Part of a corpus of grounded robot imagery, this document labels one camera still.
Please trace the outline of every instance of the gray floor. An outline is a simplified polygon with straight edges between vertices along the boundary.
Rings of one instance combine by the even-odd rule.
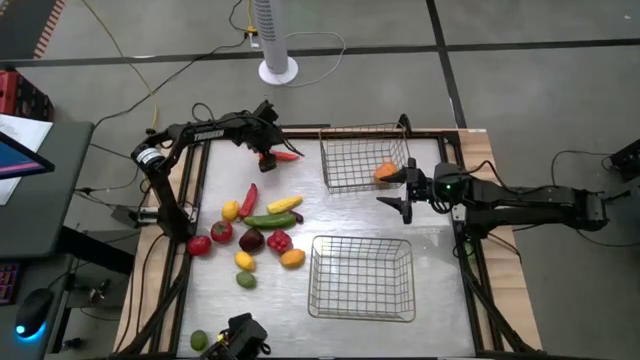
[[[237,35],[226,18],[232,0],[92,1],[127,55],[206,52]],[[337,31],[350,46],[433,44],[422,0],[285,0],[287,32]],[[437,1],[449,44],[565,41],[640,37],[635,1]],[[245,24],[243,6],[236,14]],[[297,39],[291,47],[335,47],[331,39]],[[79,0],[70,0],[46,58],[115,56],[98,24]],[[639,47],[520,50],[450,54],[467,123],[486,128],[504,180],[550,182],[549,165],[563,149],[615,151],[640,133]],[[333,66],[334,57],[300,59],[300,80]],[[158,84],[181,63],[140,66]],[[395,121],[407,113],[415,126],[454,127],[437,54],[346,56],[322,82],[300,89],[271,88],[257,78],[256,60],[194,65],[156,97],[160,127],[188,121],[196,101],[219,116],[275,103],[284,124],[365,124]],[[96,121],[128,107],[145,89],[127,66],[22,69],[51,95],[60,121]],[[153,104],[101,126],[93,141],[128,153],[151,123]],[[558,161],[562,184],[604,189],[616,183],[588,156]],[[131,163],[90,150],[79,185],[127,183]],[[137,182],[125,190],[96,194],[105,201],[137,204]],[[612,225],[592,234],[605,242],[637,241],[634,204],[611,211]],[[67,223],[81,229],[122,225],[100,205],[75,199]],[[603,248],[560,226],[517,234],[534,313],[545,350],[554,354],[634,359],[640,352],[640,250]],[[75,323],[82,328],[82,323]],[[113,329],[97,327],[111,342]],[[58,355],[74,358],[73,353]]]

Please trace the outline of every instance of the yellow cable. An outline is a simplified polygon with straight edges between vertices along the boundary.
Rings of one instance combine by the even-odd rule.
[[[247,17],[249,18],[249,26],[247,27],[247,31],[250,33],[255,33],[257,30],[253,27],[253,19],[251,18],[251,1],[247,0]]]
[[[122,53],[122,50],[120,49],[120,46],[118,45],[118,42],[116,41],[116,39],[113,37],[113,34],[111,34],[111,31],[109,31],[109,29],[107,28],[107,26],[104,24],[104,22],[102,22],[102,19],[100,19],[100,17],[98,16],[98,14],[96,14],[96,12],[93,10],[93,8],[91,6],[89,6],[89,4],[87,3],[86,0],[82,0],[82,2],[84,3],[84,5],[87,7],[87,9],[89,9],[89,11],[91,12],[91,14],[93,14],[93,16],[96,18],[96,20],[98,20],[98,22],[100,23],[100,25],[102,25],[102,28],[104,29],[104,31],[107,33],[107,35],[109,35],[109,37],[111,38],[111,41],[113,42],[113,45],[116,47],[116,49],[118,50],[118,53],[120,54],[120,57],[126,61],[126,58],[124,56],[124,54]],[[140,73],[140,71],[138,71],[138,69],[133,66],[132,63],[127,62],[127,65],[129,65],[133,71],[136,72],[136,74],[138,74],[138,77],[140,78],[140,80],[142,80],[142,82],[144,83],[144,86],[147,87],[147,90],[149,91],[149,96],[151,98],[153,98],[153,91],[151,90],[151,86],[149,86],[149,84],[147,83],[147,81],[144,79],[144,77],[142,76],[142,74]],[[158,104],[155,102],[155,100],[153,101],[153,121],[151,122],[151,128],[155,129],[156,128],[156,123],[158,121]]]

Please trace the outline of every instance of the computer mouse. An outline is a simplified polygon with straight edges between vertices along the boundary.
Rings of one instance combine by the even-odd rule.
[[[36,332],[47,319],[53,302],[53,293],[47,288],[33,290],[20,305],[16,315],[16,332],[27,338]]]

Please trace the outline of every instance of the wire basket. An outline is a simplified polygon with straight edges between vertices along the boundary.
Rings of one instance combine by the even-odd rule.
[[[316,318],[411,322],[416,316],[406,240],[316,236],[309,314]]]
[[[398,123],[335,127],[320,130],[324,183],[329,191],[397,188],[376,181],[384,163],[400,170],[409,157],[405,128]]]

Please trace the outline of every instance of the red pepper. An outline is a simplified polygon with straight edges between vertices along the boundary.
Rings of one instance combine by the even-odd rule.
[[[267,238],[267,246],[279,254],[284,254],[291,247],[291,236],[278,229]]]
[[[275,155],[276,160],[279,161],[294,161],[300,159],[300,156],[284,151],[271,150],[271,154]]]
[[[211,250],[211,240],[207,236],[194,236],[187,242],[187,251],[193,256],[206,255]]]
[[[221,244],[231,241],[231,235],[233,235],[233,227],[228,221],[218,221],[211,227],[211,239]]]
[[[251,184],[249,191],[247,191],[247,197],[244,198],[244,203],[242,204],[238,215],[240,217],[247,217],[251,215],[251,210],[253,210],[253,205],[255,205],[256,199],[258,199],[258,187],[256,184]]]

